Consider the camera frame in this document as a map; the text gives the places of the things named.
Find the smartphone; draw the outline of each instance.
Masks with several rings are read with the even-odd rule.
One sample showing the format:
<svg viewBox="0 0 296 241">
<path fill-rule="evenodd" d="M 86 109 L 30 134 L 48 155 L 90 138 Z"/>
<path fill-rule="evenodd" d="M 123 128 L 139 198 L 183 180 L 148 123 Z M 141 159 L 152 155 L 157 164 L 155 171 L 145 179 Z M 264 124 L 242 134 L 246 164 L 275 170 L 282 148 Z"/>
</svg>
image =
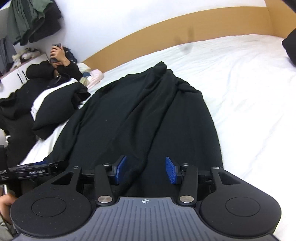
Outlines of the smartphone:
<svg viewBox="0 0 296 241">
<path fill-rule="evenodd" d="M 61 48 L 61 44 L 53 44 L 52 46 L 56 46 Z M 59 62 L 56 58 L 50 58 L 50 63 L 57 63 Z"/>
</svg>

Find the white bed sheet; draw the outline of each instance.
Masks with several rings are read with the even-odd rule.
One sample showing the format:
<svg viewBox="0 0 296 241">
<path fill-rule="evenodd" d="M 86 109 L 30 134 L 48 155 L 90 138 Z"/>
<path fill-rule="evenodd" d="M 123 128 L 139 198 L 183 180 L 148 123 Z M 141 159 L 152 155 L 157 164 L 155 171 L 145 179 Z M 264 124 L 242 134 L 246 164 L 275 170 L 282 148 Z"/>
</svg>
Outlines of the white bed sheet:
<svg viewBox="0 0 296 241">
<path fill-rule="evenodd" d="M 105 73 L 96 90 L 127 74 L 164 61 L 177 77 L 203 93 L 220 140 L 224 168 L 274 197 L 282 209 L 275 235 L 296 240 L 296 67 L 281 38 L 228 36 L 174 46 Z M 39 140 L 22 164 L 42 161 L 54 146 L 60 125 Z"/>
</svg>

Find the black cabinet handle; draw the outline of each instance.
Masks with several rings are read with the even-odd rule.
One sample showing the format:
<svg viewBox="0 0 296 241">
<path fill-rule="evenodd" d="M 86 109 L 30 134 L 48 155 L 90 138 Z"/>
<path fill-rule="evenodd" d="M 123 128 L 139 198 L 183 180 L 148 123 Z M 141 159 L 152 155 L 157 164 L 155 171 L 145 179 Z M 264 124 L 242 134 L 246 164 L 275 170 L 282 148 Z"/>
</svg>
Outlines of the black cabinet handle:
<svg viewBox="0 0 296 241">
<path fill-rule="evenodd" d="M 25 75 L 25 73 L 24 73 L 24 71 L 22 70 L 22 73 L 24 74 L 24 76 L 25 76 L 25 78 L 26 78 L 26 81 L 28 81 L 28 79 L 27 79 L 27 77 L 26 77 L 26 75 Z"/>
<path fill-rule="evenodd" d="M 19 74 L 17 74 L 17 76 L 20 78 L 20 75 Z M 21 78 L 20 78 L 20 81 L 21 81 L 21 83 L 23 85 L 24 83 L 22 82 L 22 79 Z"/>
</svg>

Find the green jacket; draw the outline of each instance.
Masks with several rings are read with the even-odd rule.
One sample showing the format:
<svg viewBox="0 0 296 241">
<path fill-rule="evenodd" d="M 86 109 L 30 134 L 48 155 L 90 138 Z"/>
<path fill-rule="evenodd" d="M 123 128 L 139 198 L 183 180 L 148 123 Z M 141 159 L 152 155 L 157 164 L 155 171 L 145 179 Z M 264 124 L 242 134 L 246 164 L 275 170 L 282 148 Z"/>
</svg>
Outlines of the green jacket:
<svg viewBox="0 0 296 241">
<path fill-rule="evenodd" d="M 7 18 L 7 35 L 14 45 L 28 43 L 29 37 L 44 23 L 44 10 L 49 3 L 52 1 L 11 1 Z"/>
</svg>

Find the metal pivot bolt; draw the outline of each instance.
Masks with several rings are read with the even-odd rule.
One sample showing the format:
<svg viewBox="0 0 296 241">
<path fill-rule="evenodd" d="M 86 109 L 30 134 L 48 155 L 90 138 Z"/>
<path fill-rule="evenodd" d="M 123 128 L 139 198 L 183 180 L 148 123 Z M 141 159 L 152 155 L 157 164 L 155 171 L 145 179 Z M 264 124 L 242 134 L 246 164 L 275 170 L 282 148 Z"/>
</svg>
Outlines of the metal pivot bolt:
<svg viewBox="0 0 296 241">
<path fill-rule="evenodd" d="M 179 200 L 183 203 L 190 203 L 190 202 L 193 202 L 194 201 L 194 198 L 191 197 L 191 196 L 188 196 L 188 195 L 185 195 L 185 196 L 181 196 L 179 198 Z"/>
<path fill-rule="evenodd" d="M 112 199 L 112 197 L 110 197 L 110 196 L 100 196 L 99 198 L 98 198 L 98 201 L 100 202 L 100 203 L 109 203 L 109 202 L 111 202 L 113 199 Z"/>
</svg>

